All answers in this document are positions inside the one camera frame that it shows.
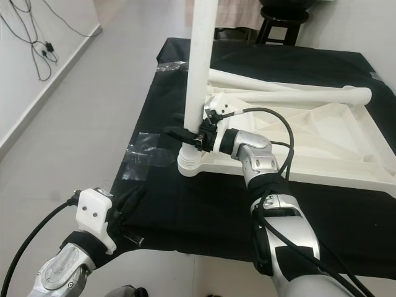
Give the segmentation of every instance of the black tablecloth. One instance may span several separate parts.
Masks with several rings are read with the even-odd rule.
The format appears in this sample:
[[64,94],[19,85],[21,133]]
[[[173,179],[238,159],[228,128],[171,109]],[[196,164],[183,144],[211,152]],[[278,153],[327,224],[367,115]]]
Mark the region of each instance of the black tablecloth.
[[[168,39],[158,63],[188,61],[189,45],[189,40]],[[396,150],[396,98],[383,82],[373,79],[374,69],[359,53],[219,41],[213,45],[211,67],[268,81],[369,87],[372,100],[367,109]],[[172,115],[184,112],[186,68],[155,74],[131,144],[140,132],[161,134],[165,126],[175,125]],[[157,147],[177,157],[181,144],[162,134]],[[122,163],[115,179],[115,194],[141,183],[122,180],[125,167]],[[251,260],[250,205],[242,176],[199,173],[186,178],[174,162],[150,167],[144,184],[148,196],[127,222],[145,237],[143,248]],[[315,184],[291,182],[290,188],[318,237],[355,274],[396,279],[394,198],[383,192]],[[337,266],[324,249],[322,259]]]

